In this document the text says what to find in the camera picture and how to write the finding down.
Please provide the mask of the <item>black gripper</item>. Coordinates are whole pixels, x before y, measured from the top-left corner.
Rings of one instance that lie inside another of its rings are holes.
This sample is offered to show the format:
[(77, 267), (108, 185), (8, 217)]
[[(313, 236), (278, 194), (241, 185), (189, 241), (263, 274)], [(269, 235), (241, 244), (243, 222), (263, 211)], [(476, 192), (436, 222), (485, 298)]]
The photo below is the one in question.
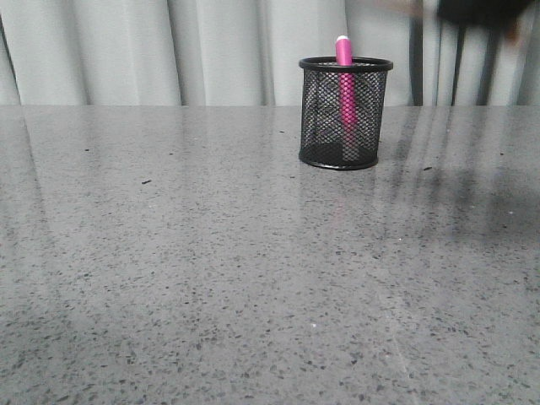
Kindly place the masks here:
[(442, 0), (437, 16), (457, 25), (503, 28), (517, 19), (531, 0)]

